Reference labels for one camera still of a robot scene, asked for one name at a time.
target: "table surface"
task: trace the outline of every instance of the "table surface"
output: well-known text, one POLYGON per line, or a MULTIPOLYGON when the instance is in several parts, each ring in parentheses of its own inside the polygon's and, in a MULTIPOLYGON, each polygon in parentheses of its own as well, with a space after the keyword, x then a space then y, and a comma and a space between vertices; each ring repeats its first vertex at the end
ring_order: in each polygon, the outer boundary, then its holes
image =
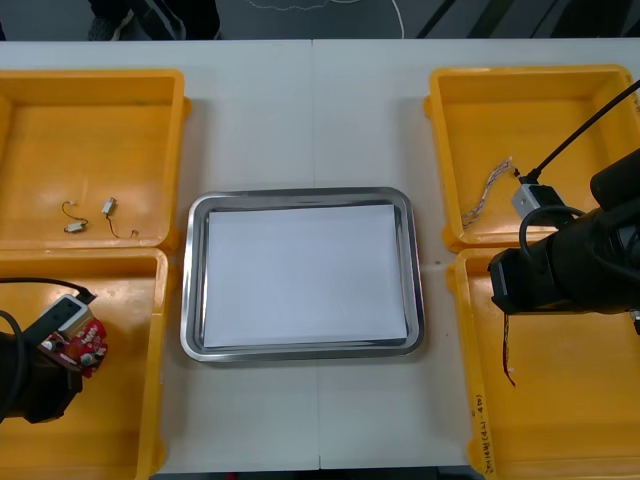
POLYGON ((201 193, 392 186, 416 213, 426 338, 404 358, 213 367, 167 338, 165 473, 465 464, 470 439, 445 223, 422 102, 445 66, 618 63, 640 40, 13 43, 2 68, 184 72, 178 221, 201 193))

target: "white paper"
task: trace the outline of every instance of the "white paper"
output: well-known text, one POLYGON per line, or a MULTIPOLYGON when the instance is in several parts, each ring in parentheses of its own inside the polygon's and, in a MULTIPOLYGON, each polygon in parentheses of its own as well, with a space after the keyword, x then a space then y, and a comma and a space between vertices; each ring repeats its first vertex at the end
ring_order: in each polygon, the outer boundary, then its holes
POLYGON ((207 347, 407 337, 392 205, 209 215, 207 347))

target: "metal tray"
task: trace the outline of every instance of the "metal tray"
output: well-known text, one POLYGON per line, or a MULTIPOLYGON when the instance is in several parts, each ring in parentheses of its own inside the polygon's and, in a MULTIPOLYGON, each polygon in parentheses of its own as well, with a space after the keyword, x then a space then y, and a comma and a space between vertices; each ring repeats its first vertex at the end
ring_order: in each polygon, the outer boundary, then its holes
POLYGON ((201 362, 290 360, 405 355, 424 336, 424 307, 416 250, 415 226, 409 199, 393 188, 325 188, 211 193, 197 199, 189 212, 184 259, 180 340, 184 351, 201 362), (299 208, 393 205, 407 338, 206 347, 204 345, 204 290, 207 278, 208 222, 212 212, 299 208))

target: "yellow tray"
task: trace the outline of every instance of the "yellow tray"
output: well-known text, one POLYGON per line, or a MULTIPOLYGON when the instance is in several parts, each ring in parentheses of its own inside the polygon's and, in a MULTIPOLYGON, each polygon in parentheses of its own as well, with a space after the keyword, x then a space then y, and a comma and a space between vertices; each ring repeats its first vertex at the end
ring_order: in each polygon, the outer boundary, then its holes
POLYGON ((0 72, 0 250, 175 250, 188 112, 177 70, 0 72), (122 239, 101 214, 109 197, 122 239), (65 201, 85 232, 64 232, 65 201))
MULTIPOLYGON (((49 423, 8 418, 0 426, 0 479, 146 480, 163 461, 159 437, 166 256, 156 249, 0 252, 3 276, 76 282, 98 295, 91 310, 107 329, 109 352, 83 381, 65 415, 49 423)), ((0 306, 24 329, 69 290, 0 285, 0 306)), ((0 322, 0 329, 8 327, 0 322)))
POLYGON ((640 477, 640 338, 628 314, 512 316, 502 369, 503 315, 489 260, 467 249, 448 271, 458 312, 473 439, 487 479, 640 477))
MULTIPOLYGON (((431 117, 453 251, 514 245, 520 218, 511 205, 519 187, 505 174, 489 192, 480 218, 466 230, 460 216, 482 196, 491 171, 509 156, 528 173, 606 102, 632 83, 622 67, 442 69, 431 76, 425 111, 431 117)), ((540 176, 565 203, 597 206, 591 177, 640 147, 636 97, 630 97, 571 144, 540 176)), ((548 229, 532 228, 538 240, 548 229)))

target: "white cable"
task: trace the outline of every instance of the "white cable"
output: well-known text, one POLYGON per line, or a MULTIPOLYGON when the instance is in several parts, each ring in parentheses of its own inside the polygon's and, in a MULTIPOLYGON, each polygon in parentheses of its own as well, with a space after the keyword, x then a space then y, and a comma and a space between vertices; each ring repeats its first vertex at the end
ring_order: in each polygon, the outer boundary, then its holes
POLYGON ((467 213, 462 215, 462 227, 467 228, 473 222, 475 222, 482 213, 482 209, 484 208, 484 202, 487 200, 487 195, 489 194, 489 190, 493 186, 493 184, 500 178, 503 173, 506 173, 510 170, 513 170, 513 165, 511 164, 512 158, 507 158, 504 162, 501 162, 496 168, 494 168, 489 174, 489 179, 487 180, 487 185, 484 187, 484 192, 482 192, 482 198, 478 204, 469 210, 467 213))
POLYGON ((400 13, 400 9, 398 8, 396 0, 391 0, 391 3, 393 3, 393 8, 396 9, 396 15, 398 15, 398 23, 400 24, 400 38, 404 40, 404 22, 402 21, 402 14, 400 13))
MULTIPOLYGON (((288 12, 290 10, 315 10, 317 8, 324 8, 331 3, 337 3, 339 5, 350 5, 352 3, 358 3, 361 0, 324 0, 322 3, 317 3, 315 5, 310 5, 308 7, 301 7, 300 5, 289 5, 288 7, 277 7, 275 5, 258 5, 254 3, 252 0, 246 0, 249 5, 254 8, 259 8, 260 10, 277 10, 278 12, 288 12)), ((400 24, 400 38, 404 39, 404 22, 402 21, 402 14, 400 13, 400 9, 398 8, 398 4, 396 0, 391 0, 393 4, 393 8, 396 11, 396 15, 398 16, 398 23, 400 24)))

